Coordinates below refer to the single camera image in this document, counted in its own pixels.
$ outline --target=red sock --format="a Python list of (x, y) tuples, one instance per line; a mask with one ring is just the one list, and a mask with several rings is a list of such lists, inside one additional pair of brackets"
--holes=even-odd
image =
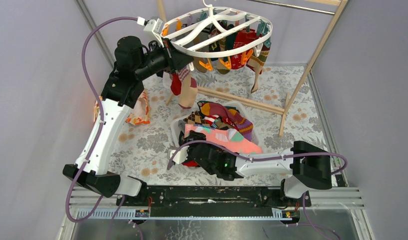
[(179, 95), (182, 89), (182, 82), (179, 79), (179, 76), (176, 73), (173, 73), (173, 81), (171, 82), (170, 89), (174, 95)]

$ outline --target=wooden rack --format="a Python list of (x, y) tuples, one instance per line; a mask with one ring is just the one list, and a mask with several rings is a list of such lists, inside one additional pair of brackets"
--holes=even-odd
[[(158, 4), (158, 11), (160, 13), (160, 18), (167, 22), (166, 16), (165, 16), (165, 11), (164, 11), (164, 5), (163, 5), (163, 0), (157, 0)], [(314, 9), (314, 8), (308, 8), (308, 7), (302, 7), (302, 6), (296, 6), (296, 5), (290, 5), (290, 4), (285, 4), (285, 3), (279, 3), (279, 2), (274, 2), (274, 1), (268, 1), (268, 0), (248, 0), (251, 2), (257, 2), (257, 3), (264, 3), (264, 4), (269, 4), (269, 5), (275, 5), (275, 6), (280, 6), (280, 7), (286, 7), (286, 8), (292, 8), (292, 9), (297, 9), (297, 10), (302, 10), (302, 11), (308, 11), (308, 12), (314, 12), (314, 13), (319, 13), (319, 14), (326, 14), (326, 15), (332, 15), (332, 19), (330, 20), (329, 25), (327, 26), (322, 38), (320, 39), (319, 44), (316, 47), (316, 50), (314, 51), (313, 55), (310, 58), (310, 61), (307, 63), (307, 66), (305, 67), (304, 72), (302, 73), (302, 76), (298, 82), (298, 84), (295, 87), (294, 92), (290, 96), (290, 93), (288, 92), (286, 94), (286, 101), (285, 101), (285, 106), (284, 107), (279, 107), (279, 106), (274, 106), (270, 104), (265, 104), (262, 102), (250, 100), (247, 98), (235, 96), (232, 94), (224, 93), (224, 92), (219, 92), (215, 91), (213, 89), (205, 88), (205, 87), (198, 87), (198, 93), (216, 97), (219, 99), (224, 99), (224, 100), (235, 100), (243, 105), (250, 106), (256, 109), (261, 109), (267, 112), (275, 113), (282, 115), (282, 120), (280, 122), (280, 129), (279, 129), (279, 137), (283, 135), (283, 128), (285, 126), (285, 121), (286, 121), (286, 116), (288, 114), (289, 108), (291, 107), (292, 103), (294, 102), (299, 89), (301, 88), (302, 84), (305, 82), (307, 79), (307, 75), (310, 73), (312, 67), (314, 66), (314, 63), (319, 56), (321, 50), (323, 49), (327, 38), (329, 37), (330, 33), (333, 30), (333, 27), (335, 26), (336, 22), (339, 19), (339, 16), (342, 14), (346, 4), (348, 3), (348, 0), (305, 0), (309, 2), (315, 2), (315, 3), (320, 3), (320, 4), (325, 4), (325, 5), (331, 5), (331, 6), (336, 6), (336, 10), (333, 11), (324, 11), (324, 10), (319, 10), (319, 9)], [(166, 104), (168, 105), (172, 98), (173, 94), (171, 97), (168, 99)]]

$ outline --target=white basket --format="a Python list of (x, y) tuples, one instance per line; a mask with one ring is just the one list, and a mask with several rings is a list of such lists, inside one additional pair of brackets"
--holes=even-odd
[[(241, 116), (248, 119), (250, 122), (252, 122), (252, 124), (254, 123), (252, 121), (251, 116), (249, 115), (249, 113), (246, 111), (246, 109), (244, 108), (244, 106), (240, 102), (238, 102), (238, 101), (228, 101), (228, 102), (225, 102), (225, 103), (221, 103), (221, 105), (223, 105), (225, 107), (234, 107), (234, 108), (236, 108), (237, 110), (239, 110)], [(179, 118), (176, 118), (170, 124), (171, 135), (173, 137), (173, 142), (174, 142), (174, 145), (176, 147), (179, 147), (179, 135), (180, 135), (180, 128), (178, 126), (178, 122), (180, 120), (183, 120), (183, 119), (187, 118), (189, 115), (190, 114), (185, 115), (185, 116), (181, 116)], [(255, 143), (256, 145), (259, 145), (259, 143), (260, 143), (260, 135), (256, 131), (255, 127), (252, 129), (252, 142)]]

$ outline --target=pile of socks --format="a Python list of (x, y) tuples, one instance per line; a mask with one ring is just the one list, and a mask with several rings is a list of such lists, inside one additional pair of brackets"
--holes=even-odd
[[(207, 141), (221, 145), (235, 153), (262, 153), (262, 149), (252, 141), (254, 125), (240, 112), (230, 106), (223, 106), (210, 101), (199, 101), (199, 111), (194, 111), (187, 118), (179, 121), (181, 130), (179, 144), (191, 131), (205, 135)], [(195, 167), (189, 162), (187, 166)]]

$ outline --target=wall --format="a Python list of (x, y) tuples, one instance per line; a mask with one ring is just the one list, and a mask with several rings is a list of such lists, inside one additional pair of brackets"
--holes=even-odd
[[(168, 21), (204, 7), (201, 0), (164, 0), (163, 2)], [(276, 2), (327, 11), (335, 9), (331, 6), (303, 0), (278, 0)], [(146, 19), (159, 16), (156, 0), (141, 1), (141, 7), (130, 0), (85, 0), (85, 3), (97, 25), (119, 16), (141, 16)], [(269, 19), (273, 23), (274, 31), (267, 64), (307, 63), (332, 18), (330, 15), (247, 0), (206, 0), (206, 3), (248, 11)], [(138, 36), (146, 45), (151, 40), (143, 33), (142, 26), (131, 21), (117, 22), (114, 26), (103, 29), (101, 33), (112, 53), (116, 48), (117, 41), (124, 36)]]
[[(92, 128), (80, 53), (89, 29), (72, 0), (0, 0), (0, 240), (54, 239), (73, 163)], [(110, 67), (87, 51), (101, 89)]]
[(408, 239), (408, 0), (353, 0), (314, 74), (376, 239)]

